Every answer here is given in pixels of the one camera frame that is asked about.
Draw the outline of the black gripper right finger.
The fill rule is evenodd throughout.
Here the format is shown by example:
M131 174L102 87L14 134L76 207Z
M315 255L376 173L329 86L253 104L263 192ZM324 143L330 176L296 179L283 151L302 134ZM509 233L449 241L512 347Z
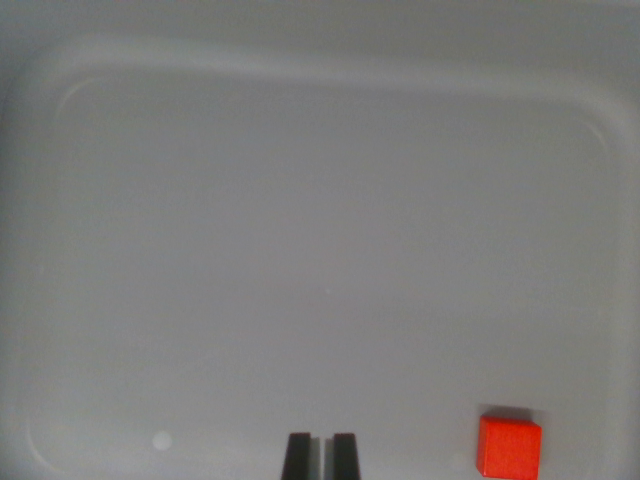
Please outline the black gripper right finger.
M331 473L334 480L360 480L357 439L354 433L336 433L333 436Z

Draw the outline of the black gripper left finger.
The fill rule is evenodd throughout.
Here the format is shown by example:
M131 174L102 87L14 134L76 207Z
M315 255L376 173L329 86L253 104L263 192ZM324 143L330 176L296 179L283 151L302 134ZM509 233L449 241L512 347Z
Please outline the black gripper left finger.
M288 437L281 480L307 480L310 473L311 434L295 432Z

